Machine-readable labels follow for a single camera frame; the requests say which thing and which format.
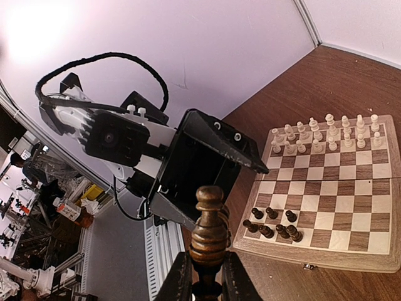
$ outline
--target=white wall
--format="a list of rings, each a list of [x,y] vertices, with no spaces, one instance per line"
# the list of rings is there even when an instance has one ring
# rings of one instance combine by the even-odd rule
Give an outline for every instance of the white wall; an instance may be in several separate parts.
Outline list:
[[[401,1],[304,1],[324,43],[401,66]]]
[[[313,49],[292,0],[2,0],[0,78],[40,126],[36,82],[55,68],[108,51],[137,55],[170,90],[166,113],[224,117]],[[108,59],[74,69],[95,102],[120,105],[136,90],[156,105],[158,83],[139,66]],[[58,77],[46,92],[56,92]],[[67,137],[58,141],[96,173],[108,169]]]

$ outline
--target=black chess piece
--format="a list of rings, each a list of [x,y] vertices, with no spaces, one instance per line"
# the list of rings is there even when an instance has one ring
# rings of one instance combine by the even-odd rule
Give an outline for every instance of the black chess piece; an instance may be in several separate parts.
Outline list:
[[[248,231],[251,232],[251,233],[258,232],[258,226],[257,226],[257,224],[252,224],[251,221],[249,221],[248,219],[245,219],[245,220],[242,222],[242,225],[243,225],[244,227],[247,227],[247,228],[248,228]]]
[[[289,235],[291,235],[291,239],[292,239],[293,241],[295,241],[296,243],[299,243],[299,242],[302,240],[302,238],[303,238],[302,233],[299,232],[299,231],[295,228],[295,226],[293,226],[293,225],[289,225],[289,226],[287,227],[287,233],[288,233]]]
[[[293,213],[291,210],[286,211],[286,216],[290,223],[294,223],[296,221],[296,214]]]
[[[278,212],[271,209],[270,207],[266,208],[266,213],[268,214],[269,219],[276,219],[278,216]]]
[[[274,236],[274,231],[263,224],[259,225],[259,232],[266,238],[272,238]]]
[[[276,225],[276,231],[281,235],[282,238],[289,238],[289,234],[287,233],[285,226],[281,224]]]
[[[262,219],[263,218],[263,212],[260,211],[258,208],[252,208],[251,212],[255,216],[256,219]]]

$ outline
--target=wooden chess piece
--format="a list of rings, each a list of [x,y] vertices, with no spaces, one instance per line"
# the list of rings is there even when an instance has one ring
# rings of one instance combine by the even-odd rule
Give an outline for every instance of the wooden chess piece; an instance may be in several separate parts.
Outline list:
[[[278,212],[271,209],[270,207],[266,208],[266,213],[268,214],[269,219],[276,219],[278,216]]]
[[[302,233],[299,232],[293,225],[289,225],[287,227],[287,233],[291,235],[291,239],[296,243],[299,243],[303,238]]]
[[[281,235],[282,238],[289,238],[289,234],[286,231],[286,227],[281,224],[276,225],[276,231]]]

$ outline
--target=white pawn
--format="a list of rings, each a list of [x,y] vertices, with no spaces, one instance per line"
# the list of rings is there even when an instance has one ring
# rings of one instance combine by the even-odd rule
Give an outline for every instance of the white pawn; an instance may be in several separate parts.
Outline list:
[[[337,149],[337,143],[335,142],[333,137],[328,138],[328,148],[331,151],[335,151]]]
[[[280,143],[281,141],[284,140],[284,136],[280,135],[278,133],[278,129],[273,129],[271,130],[271,133],[274,135],[274,139],[275,141],[277,141],[278,143]]]
[[[373,145],[375,147],[379,147],[382,144],[382,140],[380,138],[380,133],[379,132],[375,132],[375,137],[373,138]]]
[[[273,147],[273,152],[278,154],[279,152],[281,152],[281,147],[278,145],[277,141],[273,140],[271,142],[271,146]]]
[[[370,120],[372,121],[371,129],[373,132],[378,132],[380,129],[380,126],[378,124],[378,116],[376,114],[373,114],[370,116]]]
[[[314,139],[312,142],[314,152],[321,152],[323,150],[321,144],[318,139]]]
[[[296,146],[298,147],[298,152],[300,152],[301,154],[303,154],[304,152],[306,152],[306,146],[303,145],[302,141],[297,140],[297,141],[296,141]]]
[[[359,149],[362,149],[366,146],[366,142],[365,139],[363,138],[363,134],[358,134],[357,136],[358,142],[357,142],[357,146]]]
[[[295,135],[294,135],[294,130],[289,124],[286,124],[284,126],[284,131],[286,132],[288,140],[292,141],[292,140],[294,140],[296,138]]]

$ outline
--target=chessboard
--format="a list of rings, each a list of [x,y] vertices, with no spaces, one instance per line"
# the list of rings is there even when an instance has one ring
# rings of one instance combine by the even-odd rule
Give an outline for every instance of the chessboard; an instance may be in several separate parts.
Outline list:
[[[306,151],[287,153],[300,133],[292,127],[296,138],[284,137],[273,151],[272,131],[269,132],[263,162],[269,174],[258,174],[253,184],[233,247],[277,260],[309,263],[318,267],[364,272],[396,272],[401,266],[401,159],[393,119],[378,117],[382,140],[374,143],[370,117],[363,118],[365,145],[357,145],[357,120],[349,120],[351,146],[345,146],[341,120],[333,137],[326,122],[319,123],[321,151],[312,146],[313,133],[305,125],[308,138],[303,141]],[[328,138],[333,137],[337,148],[330,150]],[[271,219],[270,207],[278,213]],[[263,217],[251,213],[257,208]],[[285,215],[292,211],[297,219],[290,223]],[[266,238],[259,231],[252,233],[242,225],[248,219],[274,231]],[[293,225],[303,235],[300,242],[284,239],[276,225]]]

